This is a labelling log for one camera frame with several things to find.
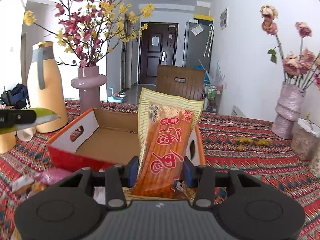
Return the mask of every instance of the box handle hole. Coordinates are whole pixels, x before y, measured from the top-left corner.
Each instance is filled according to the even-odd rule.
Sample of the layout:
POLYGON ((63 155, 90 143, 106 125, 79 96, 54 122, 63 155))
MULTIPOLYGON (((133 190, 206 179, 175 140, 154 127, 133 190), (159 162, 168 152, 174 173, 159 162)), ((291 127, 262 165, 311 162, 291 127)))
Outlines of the box handle hole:
POLYGON ((191 161, 195 157, 195 154, 196 154, 195 141, 192 140, 192 142, 190 143, 190 158, 191 158, 191 161))
POLYGON ((75 142, 80 135, 83 134, 83 126, 80 125, 76 130, 74 130, 71 134, 70 134, 70 141, 75 142))
POLYGON ((186 82, 186 79, 185 79, 185 78, 178 78, 178 77, 176 77, 176 78, 174 78, 174 81, 175 81, 175 82, 178 82, 178 83, 184 83, 184 82, 186 82))

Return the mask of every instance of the dark brown door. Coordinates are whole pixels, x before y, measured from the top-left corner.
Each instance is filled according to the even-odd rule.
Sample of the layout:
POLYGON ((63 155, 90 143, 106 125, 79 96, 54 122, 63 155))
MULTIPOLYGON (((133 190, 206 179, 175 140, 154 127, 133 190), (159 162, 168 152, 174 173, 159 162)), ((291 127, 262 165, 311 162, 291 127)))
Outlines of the dark brown door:
POLYGON ((177 29, 178 24, 148 23, 141 42, 140 84, 156 84, 158 65, 174 65, 177 29))

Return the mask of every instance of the refrigerator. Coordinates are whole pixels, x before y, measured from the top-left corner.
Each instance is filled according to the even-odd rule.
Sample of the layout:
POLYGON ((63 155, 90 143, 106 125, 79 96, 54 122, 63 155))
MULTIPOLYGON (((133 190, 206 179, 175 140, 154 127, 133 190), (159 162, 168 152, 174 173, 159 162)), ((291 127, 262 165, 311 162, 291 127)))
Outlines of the refrigerator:
POLYGON ((211 51, 209 51, 210 43, 208 45, 207 53, 204 57, 205 47, 207 45, 209 31, 211 26, 203 25, 203 31, 198 35, 194 35, 190 28, 196 26, 196 23, 187 22, 186 36, 183 51, 183 67, 199 66, 201 61, 203 67, 209 72, 211 51))

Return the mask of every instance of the glittery pink vase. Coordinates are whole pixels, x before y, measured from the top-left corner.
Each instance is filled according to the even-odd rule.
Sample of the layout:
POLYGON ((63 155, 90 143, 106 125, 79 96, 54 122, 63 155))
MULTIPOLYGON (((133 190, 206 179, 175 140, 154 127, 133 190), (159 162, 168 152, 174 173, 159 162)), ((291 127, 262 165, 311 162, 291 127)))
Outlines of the glittery pink vase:
POLYGON ((300 108, 304 101, 305 93, 297 86, 283 82, 280 98, 276 106, 278 115, 271 128, 282 139, 291 137, 293 125, 301 114, 300 108))
POLYGON ((99 74, 98 66, 78 68, 78 77, 71 80, 71 86, 79 89, 81 113, 101 107, 100 86, 106 82, 107 77, 99 74))

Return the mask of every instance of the chair backrest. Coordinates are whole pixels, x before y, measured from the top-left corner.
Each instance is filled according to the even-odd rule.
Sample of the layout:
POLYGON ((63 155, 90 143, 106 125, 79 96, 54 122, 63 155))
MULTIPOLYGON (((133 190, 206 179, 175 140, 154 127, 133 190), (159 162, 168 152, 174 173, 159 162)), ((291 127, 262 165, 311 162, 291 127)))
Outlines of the chair backrest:
POLYGON ((190 100, 202 100, 205 70, 158 65, 156 91, 190 100))

